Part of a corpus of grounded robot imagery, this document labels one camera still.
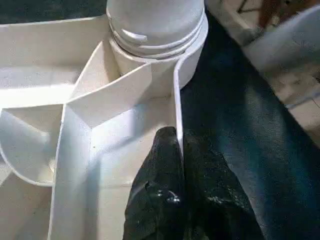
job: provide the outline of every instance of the tiled floor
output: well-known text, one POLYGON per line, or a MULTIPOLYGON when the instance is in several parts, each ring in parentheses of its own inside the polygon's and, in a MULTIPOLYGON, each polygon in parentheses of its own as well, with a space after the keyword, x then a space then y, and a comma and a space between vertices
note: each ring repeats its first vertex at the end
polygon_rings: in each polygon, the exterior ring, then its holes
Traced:
MULTIPOLYGON (((225 0, 229 8, 237 11, 243 0, 225 0)), ((262 0, 248 0, 243 9, 256 9, 261 6, 262 0)), ((240 17, 250 28, 258 23, 259 12, 244 12, 240 17)), ((310 98, 303 104, 294 106, 295 103, 309 96, 310 93, 320 93, 320 83, 308 74, 288 74, 278 79, 269 81, 279 99, 291 106, 290 112, 313 141, 320 146, 320 96, 310 98)))

